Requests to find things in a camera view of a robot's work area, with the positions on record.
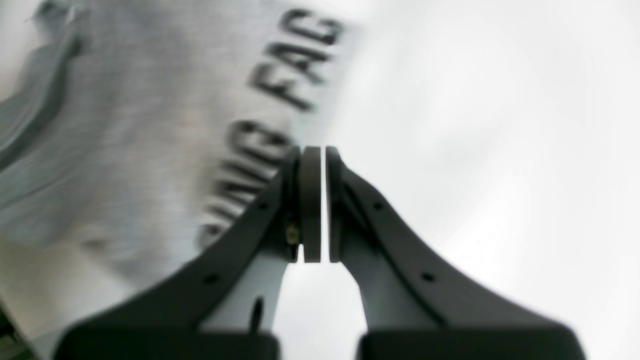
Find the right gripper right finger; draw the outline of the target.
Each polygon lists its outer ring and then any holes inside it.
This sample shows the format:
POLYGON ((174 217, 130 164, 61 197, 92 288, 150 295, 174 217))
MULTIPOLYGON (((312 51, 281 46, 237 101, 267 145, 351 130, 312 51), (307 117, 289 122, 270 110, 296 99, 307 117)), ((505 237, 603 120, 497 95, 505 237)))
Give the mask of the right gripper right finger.
POLYGON ((566 325, 446 262, 386 198, 326 149, 329 259, 356 281, 367 331, 359 360, 583 360, 566 325))

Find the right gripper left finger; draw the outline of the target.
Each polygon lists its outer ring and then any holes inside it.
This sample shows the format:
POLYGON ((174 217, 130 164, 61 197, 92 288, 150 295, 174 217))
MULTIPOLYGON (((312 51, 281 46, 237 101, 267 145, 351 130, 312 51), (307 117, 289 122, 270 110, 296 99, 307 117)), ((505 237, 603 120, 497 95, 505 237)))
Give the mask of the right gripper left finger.
POLYGON ((322 150, 291 148, 273 180, 199 257, 74 326, 57 360, 279 360, 282 278, 322 259, 322 150))

